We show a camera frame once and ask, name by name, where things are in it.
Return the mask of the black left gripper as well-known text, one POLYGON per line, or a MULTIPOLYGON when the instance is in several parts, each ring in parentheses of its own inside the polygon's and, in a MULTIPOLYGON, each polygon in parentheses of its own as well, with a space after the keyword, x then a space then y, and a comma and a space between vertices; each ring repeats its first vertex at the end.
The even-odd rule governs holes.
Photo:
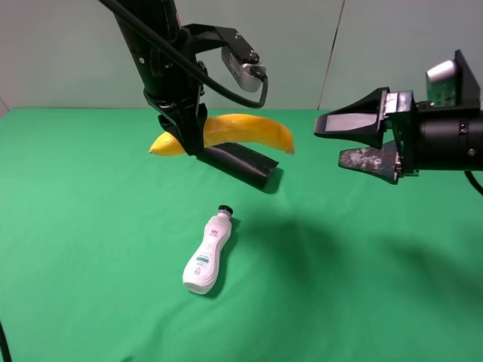
POLYGON ((197 155, 205 147, 203 134, 208 117, 205 104, 199 104, 200 82, 136 31, 131 34, 131 55, 146 101, 160 112, 160 126, 187 155, 197 155))

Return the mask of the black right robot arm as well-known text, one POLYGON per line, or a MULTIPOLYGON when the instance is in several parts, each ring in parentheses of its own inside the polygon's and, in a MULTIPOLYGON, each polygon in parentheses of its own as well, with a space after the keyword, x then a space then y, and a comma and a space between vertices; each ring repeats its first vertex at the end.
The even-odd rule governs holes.
POLYGON ((415 102, 410 91, 381 87, 317 117, 314 134, 361 143, 340 152, 340 167, 393 185, 422 170, 482 169, 482 111, 477 103, 437 107, 415 102))

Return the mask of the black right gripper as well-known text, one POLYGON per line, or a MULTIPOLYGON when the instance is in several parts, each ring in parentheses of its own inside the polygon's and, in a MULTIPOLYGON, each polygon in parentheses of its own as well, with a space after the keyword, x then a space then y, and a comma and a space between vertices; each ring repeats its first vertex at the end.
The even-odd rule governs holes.
POLYGON ((370 146, 341 151, 338 166, 397 184, 399 177, 419 175, 417 126, 413 92, 380 87, 349 106, 318 116, 314 135, 370 146), (383 121, 394 139, 384 144, 383 121))

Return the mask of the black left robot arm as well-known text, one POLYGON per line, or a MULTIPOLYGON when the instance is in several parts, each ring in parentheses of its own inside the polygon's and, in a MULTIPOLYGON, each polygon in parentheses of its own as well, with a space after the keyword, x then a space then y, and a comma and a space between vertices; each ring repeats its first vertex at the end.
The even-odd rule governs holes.
POLYGON ((180 25, 176 5, 173 1, 101 3, 115 17, 143 82, 143 95, 159 112, 159 124, 180 142, 188 155, 197 155, 204 148, 202 129, 208 116, 205 104, 200 102, 204 93, 202 83, 134 28, 126 16, 131 14, 181 53, 183 59, 205 71, 193 50, 193 37, 180 25))

